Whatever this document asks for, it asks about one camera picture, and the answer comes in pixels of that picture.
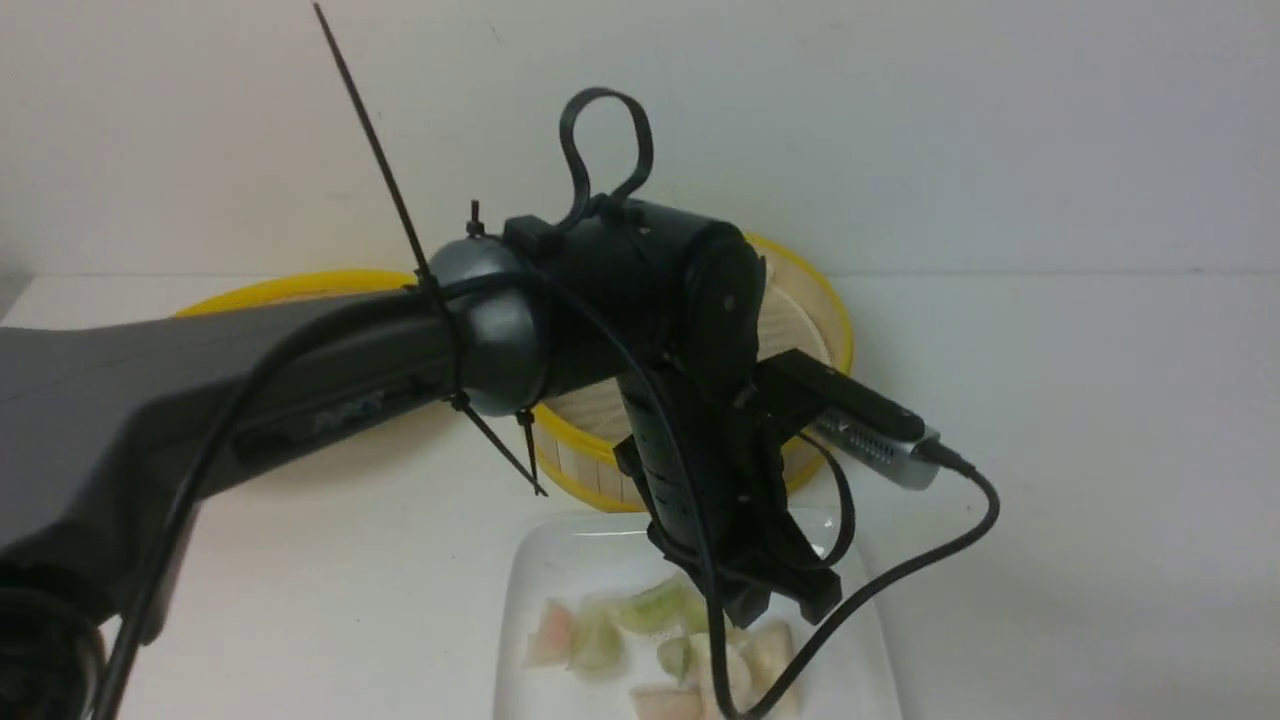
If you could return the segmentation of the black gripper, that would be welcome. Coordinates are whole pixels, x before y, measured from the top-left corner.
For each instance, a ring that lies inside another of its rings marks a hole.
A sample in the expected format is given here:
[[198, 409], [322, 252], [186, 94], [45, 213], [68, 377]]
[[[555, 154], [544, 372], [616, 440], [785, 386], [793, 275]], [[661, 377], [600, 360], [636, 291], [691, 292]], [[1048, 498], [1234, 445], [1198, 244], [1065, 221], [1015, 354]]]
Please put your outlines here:
[[667, 369], [618, 377], [628, 437], [614, 448], [636, 480], [671, 562], [695, 582], [716, 578], [721, 612], [750, 626], [771, 605], [771, 582], [815, 626], [844, 597], [833, 562], [809, 550], [787, 510], [785, 425], [753, 397], [707, 395]]

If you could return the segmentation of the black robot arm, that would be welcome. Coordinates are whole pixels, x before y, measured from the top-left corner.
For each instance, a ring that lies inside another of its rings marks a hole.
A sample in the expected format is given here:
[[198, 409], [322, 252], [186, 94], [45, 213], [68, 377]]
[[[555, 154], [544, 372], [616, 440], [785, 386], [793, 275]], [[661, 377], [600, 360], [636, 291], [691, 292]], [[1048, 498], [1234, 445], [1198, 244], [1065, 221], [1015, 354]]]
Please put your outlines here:
[[390, 291], [3, 331], [3, 716], [111, 717], [209, 497], [435, 401], [488, 416], [617, 379], [652, 538], [736, 624], [838, 577], [786, 509], [820, 411], [756, 357], [765, 263], [728, 222], [600, 196], [509, 219]]

